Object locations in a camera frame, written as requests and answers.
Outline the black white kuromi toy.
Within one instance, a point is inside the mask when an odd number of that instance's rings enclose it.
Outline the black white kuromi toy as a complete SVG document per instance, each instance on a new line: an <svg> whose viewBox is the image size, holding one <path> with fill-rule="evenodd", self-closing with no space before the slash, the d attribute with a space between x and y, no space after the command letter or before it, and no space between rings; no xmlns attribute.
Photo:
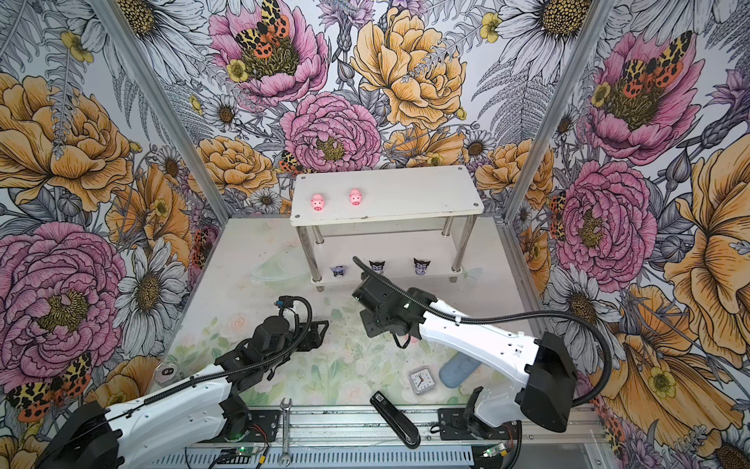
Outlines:
<svg viewBox="0 0 750 469"><path fill-rule="evenodd" d="M386 264L385 261L370 261L369 267L374 273L377 273L378 275L382 275L385 269L385 264Z"/></svg>

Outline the pink toy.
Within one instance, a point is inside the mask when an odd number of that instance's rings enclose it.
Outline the pink toy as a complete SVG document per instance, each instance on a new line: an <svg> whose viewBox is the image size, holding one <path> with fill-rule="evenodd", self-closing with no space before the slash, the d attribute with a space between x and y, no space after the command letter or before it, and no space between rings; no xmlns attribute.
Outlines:
<svg viewBox="0 0 750 469"><path fill-rule="evenodd" d="M315 195L313 195L311 199L311 205L314 211L316 212L322 211L325 207L325 199L323 195L321 195L320 193L316 193Z"/></svg>
<svg viewBox="0 0 750 469"><path fill-rule="evenodd" d="M350 203L353 206L359 206L363 203L363 194L359 189L352 189L349 194Z"/></svg>

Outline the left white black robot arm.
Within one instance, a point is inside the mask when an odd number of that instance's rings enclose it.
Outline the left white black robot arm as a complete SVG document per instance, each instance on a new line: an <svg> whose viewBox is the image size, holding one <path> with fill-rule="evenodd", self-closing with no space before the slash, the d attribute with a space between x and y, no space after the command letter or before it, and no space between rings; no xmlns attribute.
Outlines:
<svg viewBox="0 0 750 469"><path fill-rule="evenodd" d="M291 324L266 318L253 335L212 365L143 398L78 408L35 465L38 468L143 468L179 449L253 432L243 392L274 374L295 352L318 349L326 320Z"/></svg>

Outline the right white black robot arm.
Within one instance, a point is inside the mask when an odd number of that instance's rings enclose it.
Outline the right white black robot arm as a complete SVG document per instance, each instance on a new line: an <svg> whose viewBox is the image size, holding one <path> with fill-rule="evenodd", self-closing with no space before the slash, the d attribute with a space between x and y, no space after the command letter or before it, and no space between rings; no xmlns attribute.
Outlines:
<svg viewBox="0 0 750 469"><path fill-rule="evenodd" d="M470 416L495 428L526 419L564 433L573 408L577 378L564 340L550 332L537 338L509 332L451 307L418 288L406 292L378 277L364 277L353 298L363 306L361 320L370 337L410 335L445 345L505 377L470 400Z"/></svg>

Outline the white two-tier shelf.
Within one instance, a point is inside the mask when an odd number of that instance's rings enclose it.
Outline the white two-tier shelf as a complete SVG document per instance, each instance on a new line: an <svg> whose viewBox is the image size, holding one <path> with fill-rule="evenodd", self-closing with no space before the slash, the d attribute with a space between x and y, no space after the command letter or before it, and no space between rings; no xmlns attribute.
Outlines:
<svg viewBox="0 0 750 469"><path fill-rule="evenodd" d="M352 189L362 193L353 206ZM312 208L320 193L325 207ZM385 261L390 279L446 277L457 281L482 201L463 165L300 175L290 223L295 228L318 291L358 283L365 265ZM413 259L430 260L425 276L414 273ZM344 277L331 268L347 267Z"/></svg>

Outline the small square white clock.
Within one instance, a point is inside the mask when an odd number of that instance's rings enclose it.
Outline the small square white clock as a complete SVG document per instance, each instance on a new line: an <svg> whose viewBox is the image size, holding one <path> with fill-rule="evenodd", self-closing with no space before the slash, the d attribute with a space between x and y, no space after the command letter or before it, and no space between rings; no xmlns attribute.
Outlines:
<svg viewBox="0 0 750 469"><path fill-rule="evenodd" d="M410 371L408 373L408 381L416 396L431 393L437 388L435 378L427 367L419 367L419 369Z"/></svg>

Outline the silver drink can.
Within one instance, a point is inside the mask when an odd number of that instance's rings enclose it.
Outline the silver drink can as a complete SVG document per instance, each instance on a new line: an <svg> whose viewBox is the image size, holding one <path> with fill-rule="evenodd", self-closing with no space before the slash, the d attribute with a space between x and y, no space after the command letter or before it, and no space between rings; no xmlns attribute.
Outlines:
<svg viewBox="0 0 750 469"><path fill-rule="evenodd" d="M178 377L178 368L173 363L161 363L154 370L154 383L159 386L167 386Z"/></svg>

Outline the green circuit board left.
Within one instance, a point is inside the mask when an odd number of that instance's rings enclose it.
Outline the green circuit board left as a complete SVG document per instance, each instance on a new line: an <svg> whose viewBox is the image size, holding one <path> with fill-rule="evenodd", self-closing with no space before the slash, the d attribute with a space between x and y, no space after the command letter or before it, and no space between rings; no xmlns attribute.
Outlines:
<svg viewBox="0 0 750 469"><path fill-rule="evenodd" d="M260 447L238 447L225 449L220 457L228 460L250 461L252 458L258 458L264 454L264 449Z"/></svg>

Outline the green circuit board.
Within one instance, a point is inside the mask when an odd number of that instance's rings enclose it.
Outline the green circuit board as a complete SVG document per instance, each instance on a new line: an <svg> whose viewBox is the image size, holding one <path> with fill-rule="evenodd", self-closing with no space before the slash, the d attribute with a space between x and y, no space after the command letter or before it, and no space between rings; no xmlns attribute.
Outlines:
<svg viewBox="0 0 750 469"><path fill-rule="evenodd" d="M503 443L498 443L494 446L484 449L482 452L482 458L494 458L494 457L505 457L509 453L508 448Z"/></svg>
<svg viewBox="0 0 750 469"><path fill-rule="evenodd" d="M225 449L220 457L228 460L250 461L252 458L258 458L264 454L264 449L260 447L238 447Z"/></svg>

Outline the silver wrench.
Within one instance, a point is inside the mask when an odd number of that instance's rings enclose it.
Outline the silver wrench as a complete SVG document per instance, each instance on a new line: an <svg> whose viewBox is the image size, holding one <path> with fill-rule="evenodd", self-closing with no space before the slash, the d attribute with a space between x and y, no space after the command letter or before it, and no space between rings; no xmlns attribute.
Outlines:
<svg viewBox="0 0 750 469"><path fill-rule="evenodd" d="M281 441L281 454L279 457L279 465L281 465L284 468L287 468L291 464L292 456L290 453L290 414L291 414L291 408L293 407L293 400L291 398L284 398L280 405L280 412L281 412L281 432L282 432L282 441Z"/></svg>

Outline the black stapler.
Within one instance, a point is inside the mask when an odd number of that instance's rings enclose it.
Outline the black stapler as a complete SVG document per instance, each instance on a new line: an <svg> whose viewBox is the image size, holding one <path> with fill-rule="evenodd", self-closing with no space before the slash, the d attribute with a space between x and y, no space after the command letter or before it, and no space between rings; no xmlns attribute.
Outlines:
<svg viewBox="0 0 750 469"><path fill-rule="evenodd" d="M421 436L416 425L381 391L376 391L372 395L370 404L408 449L417 449L421 445Z"/></svg>

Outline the green circuit board right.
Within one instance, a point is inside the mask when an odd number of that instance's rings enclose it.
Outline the green circuit board right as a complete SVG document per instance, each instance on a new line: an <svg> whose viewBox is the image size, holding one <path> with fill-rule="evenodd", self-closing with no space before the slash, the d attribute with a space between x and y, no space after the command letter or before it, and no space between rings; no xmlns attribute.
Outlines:
<svg viewBox="0 0 750 469"><path fill-rule="evenodd" d="M498 443L494 446L484 449L482 452L482 458L494 458L494 457L505 457L509 453L508 448L503 443Z"/></svg>

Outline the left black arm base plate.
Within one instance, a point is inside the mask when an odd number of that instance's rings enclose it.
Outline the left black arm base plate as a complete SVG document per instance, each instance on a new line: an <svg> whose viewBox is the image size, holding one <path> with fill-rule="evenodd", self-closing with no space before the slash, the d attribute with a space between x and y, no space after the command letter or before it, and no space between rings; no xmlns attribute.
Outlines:
<svg viewBox="0 0 750 469"><path fill-rule="evenodd" d="M273 443L280 427L279 410L246 410L232 415L218 439L226 443Z"/></svg>

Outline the aluminium front rail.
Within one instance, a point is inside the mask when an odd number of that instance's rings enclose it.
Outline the aluminium front rail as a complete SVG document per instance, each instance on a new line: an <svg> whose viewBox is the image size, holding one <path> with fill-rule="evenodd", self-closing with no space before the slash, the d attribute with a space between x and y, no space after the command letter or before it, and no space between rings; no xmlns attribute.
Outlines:
<svg viewBox="0 0 750 469"><path fill-rule="evenodd" d="M589 408L571 415L562 434L528 421L518 425L517 440L441 441L431 429L439 408L462 408L455 402L400 405L418 428L421 445L408 449L369 402L357 406L294 405L290 414L293 468L613 468L597 417ZM154 461L155 468L281 468L281 417L273 443L226 443L216 439L193 444ZM503 443L505 457L482 458L484 449ZM260 447L250 461L220 457L225 449Z"/></svg>

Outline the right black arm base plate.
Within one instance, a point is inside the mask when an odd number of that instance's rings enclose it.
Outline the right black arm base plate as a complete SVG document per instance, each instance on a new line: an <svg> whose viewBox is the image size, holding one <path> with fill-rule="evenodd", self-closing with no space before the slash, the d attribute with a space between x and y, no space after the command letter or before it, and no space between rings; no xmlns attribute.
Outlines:
<svg viewBox="0 0 750 469"><path fill-rule="evenodd" d="M517 440L518 426L505 423L490 427L476 417L465 417L464 408L439 408L437 424L431 429L441 441L511 441Z"/></svg>

